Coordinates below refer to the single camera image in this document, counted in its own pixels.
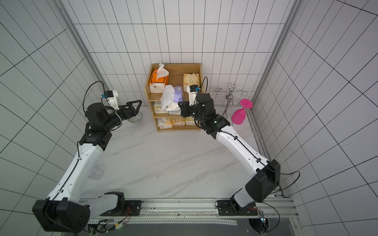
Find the beige tissue pack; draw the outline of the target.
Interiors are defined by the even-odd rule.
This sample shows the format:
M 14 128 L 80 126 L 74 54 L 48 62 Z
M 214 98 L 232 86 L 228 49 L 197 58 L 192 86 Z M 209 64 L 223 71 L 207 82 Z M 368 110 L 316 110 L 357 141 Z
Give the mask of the beige tissue pack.
M 200 74 L 198 73 L 184 74 L 183 85 L 184 85 L 184 91 L 187 93 L 190 92 L 191 85 L 200 86 Z

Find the white green tissue pack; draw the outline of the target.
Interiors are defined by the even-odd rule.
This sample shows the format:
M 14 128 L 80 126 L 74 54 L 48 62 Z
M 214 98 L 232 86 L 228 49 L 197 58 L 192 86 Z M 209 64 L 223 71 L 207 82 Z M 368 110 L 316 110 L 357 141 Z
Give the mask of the white green tissue pack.
M 154 109 L 155 114 L 168 114 L 168 111 L 162 108 L 161 102 L 154 101 L 153 109 Z

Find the purple white tissue pack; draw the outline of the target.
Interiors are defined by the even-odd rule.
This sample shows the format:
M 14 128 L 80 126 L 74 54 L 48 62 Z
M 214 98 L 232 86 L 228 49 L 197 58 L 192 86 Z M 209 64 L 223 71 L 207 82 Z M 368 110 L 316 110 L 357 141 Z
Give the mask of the purple white tissue pack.
M 160 99 L 161 106 L 168 112 L 177 112 L 181 109 L 178 106 L 178 102 L 184 101 L 183 87 L 166 85 Z

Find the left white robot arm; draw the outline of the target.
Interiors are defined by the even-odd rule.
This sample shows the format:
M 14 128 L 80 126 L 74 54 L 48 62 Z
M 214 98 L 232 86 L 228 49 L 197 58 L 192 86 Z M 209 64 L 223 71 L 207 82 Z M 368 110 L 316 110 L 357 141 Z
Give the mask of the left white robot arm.
M 85 111 L 88 119 L 85 133 L 77 143 L 77 153 L 67 171 L 45 200 L 38 200 L 32 212 L 46 232 L 84 230 L 89 221 L 101 214 L 123 215 L 126 201 L 122 192 L 107 192 L 103 196 L 80 204 L 85 182 L 98 158 L 105 151 L 112 131 L 122 122 L 138 115 L 142 101 L 121 105 L 119 109 L 103 103 L 93 103 Z

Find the orange tissue box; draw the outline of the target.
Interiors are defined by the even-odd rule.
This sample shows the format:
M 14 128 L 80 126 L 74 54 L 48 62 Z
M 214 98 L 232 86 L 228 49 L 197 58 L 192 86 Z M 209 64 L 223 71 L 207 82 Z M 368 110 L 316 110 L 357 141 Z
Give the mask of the orange tissue box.
M 159 64 L 149 79 L 149 89 L 151 93 L 163 93 L 164 88 L 168 85 L 169 71 L 164 68 L 164 64 Z

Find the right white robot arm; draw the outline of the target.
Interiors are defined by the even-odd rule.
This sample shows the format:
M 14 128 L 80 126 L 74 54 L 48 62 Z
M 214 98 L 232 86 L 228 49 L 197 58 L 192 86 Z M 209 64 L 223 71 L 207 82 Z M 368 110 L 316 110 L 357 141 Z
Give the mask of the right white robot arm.
M 216 113 L 210 94 L 200 93 L 192 103 L 180 101 L 178 106 L 183 118 L 194 118 L 195 124 L 227 147 L 250 174 L 249 182 L 231 197 L 231 202 L 238 208 L 244 208 L 252 203 L 263 202 L 274 192 L 280 183 L 280 164 L 268 160 L 249 146 L 230 122 Z

